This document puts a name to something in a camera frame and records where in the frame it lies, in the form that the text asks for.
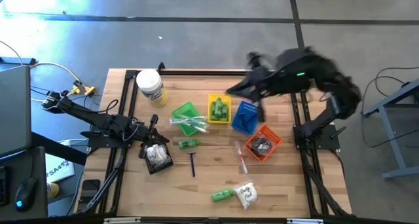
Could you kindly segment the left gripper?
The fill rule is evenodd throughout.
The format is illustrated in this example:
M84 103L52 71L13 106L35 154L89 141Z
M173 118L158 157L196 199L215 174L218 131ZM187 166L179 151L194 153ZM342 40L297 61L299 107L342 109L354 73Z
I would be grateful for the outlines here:
M165 138L158 132L154 132L154 128L149 128L143 124L135 124L132 126L133 134L131 140L143 142L147 146L166 145L169 139Z

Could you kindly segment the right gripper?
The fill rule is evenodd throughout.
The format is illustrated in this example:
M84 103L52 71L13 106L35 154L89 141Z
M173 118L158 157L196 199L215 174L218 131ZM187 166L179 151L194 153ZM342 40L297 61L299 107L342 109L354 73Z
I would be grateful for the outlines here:
M252 71L252 83L239 82L226 89L227 94L235 96L260 96L269 97L282 95L278 86L278 78L265 68L257 68Z

